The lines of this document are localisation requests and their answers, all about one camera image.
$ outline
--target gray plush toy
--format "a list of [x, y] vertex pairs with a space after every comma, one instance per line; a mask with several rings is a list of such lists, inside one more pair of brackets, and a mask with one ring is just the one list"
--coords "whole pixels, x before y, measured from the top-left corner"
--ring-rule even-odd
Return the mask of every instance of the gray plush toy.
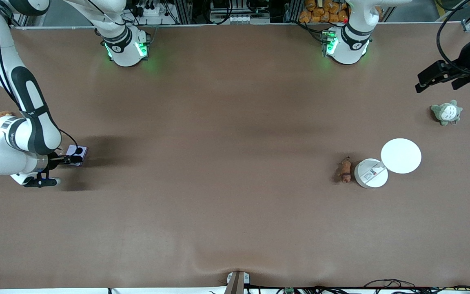
[[463, 108], [457, 106], [456, 100], [451, 100], [451, 103], [431, 105], [431, 110], [442, 125], [448, 125], [449, 123], [455, 125], [460, 120], [460, 112]]

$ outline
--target brown stuffed dog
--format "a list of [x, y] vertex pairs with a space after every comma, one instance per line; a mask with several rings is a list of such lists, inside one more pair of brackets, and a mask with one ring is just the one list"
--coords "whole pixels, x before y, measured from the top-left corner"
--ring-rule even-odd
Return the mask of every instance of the brown stuffed dog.
[[342, 180], [342, 183], [351, 182], [351, 162], [349, 161], [349, 156], [342, 160], [342, 169], [338, 176]]
[[11, 111], [8, 111], [8, 110], [5, 110], [5, 111], [1, 111], [0, 112], [0, 118], [4, 117], [4, 116], [15, 116], [16, 114], [11, 112]]

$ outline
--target brown tabletop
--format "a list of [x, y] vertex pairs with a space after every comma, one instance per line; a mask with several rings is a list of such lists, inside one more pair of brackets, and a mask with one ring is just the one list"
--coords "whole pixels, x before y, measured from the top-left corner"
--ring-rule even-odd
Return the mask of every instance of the brown tabletop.
[[[297, 26], [161, 28], [132, 68], [90, 29], [14, 30], [90, 153], [52, 172], [58, 187], [0, 176], [0, 288], [218, 286], [232, 270], [269, 286], [470, 285], [470, 87], [414, 90], [437, 28], [379, 25], [353, 66]], [[470, 34], [442, 39], [455, 58]], [[462, 120], [442, 127], [428, 108], [451, 99]], [[379, 158], [394, 138], [420, 146], [416, 171], [337, 182], [345, 156]]]

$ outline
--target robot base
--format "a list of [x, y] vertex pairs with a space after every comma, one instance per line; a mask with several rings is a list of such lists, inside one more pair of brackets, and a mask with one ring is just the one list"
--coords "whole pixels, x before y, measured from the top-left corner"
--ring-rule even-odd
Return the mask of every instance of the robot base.
[[324, 52], [324, 56], [330, 56], [336, 62], [341, 63], [342, 65], [352, 65], [357, 63], [360, 58], [366, 54], [367, 46], [369, 45], [369, 41], [365, 45], [361, 45], [359, 50], [351, 50], [349, 45], [343, 41], [343, 37], [341, 35], [343, 28], [340, 27], [332, 27], [329, 31], [335, 32], [335, 37], [327, 43], [322, 44], [322, 51]]
[[141, 60], [148, 60], [148, 54], [150, 51], [151, 36], [137, 27], [128, 26], [132, 31], [132, 40], [122, 52], [120, 47], [114, 45], [108, 46], [103, 43], [108, 50], [108, 57], [110, 61], [114, 61], [121, 67], [131, 67], [136, 65]]

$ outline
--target small figurine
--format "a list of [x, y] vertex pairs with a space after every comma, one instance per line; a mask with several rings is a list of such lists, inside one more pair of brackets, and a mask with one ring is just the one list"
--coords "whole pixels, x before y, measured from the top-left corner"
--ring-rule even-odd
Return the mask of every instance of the small figurine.
[[444, 103], [442, 105], [431, 105], [431, 110], [435, 113], [436, 118], [442, 125], [457, 124], [460, 120], [460, 112], [462, 107], [457, 106], [456, 100], [451, 100], [451, 103]]
[[351, 182], [351, 162], [349, 161], [349, 156], [342, 160], [342, 169], [338, 176], [342, 180], [342, 183]]

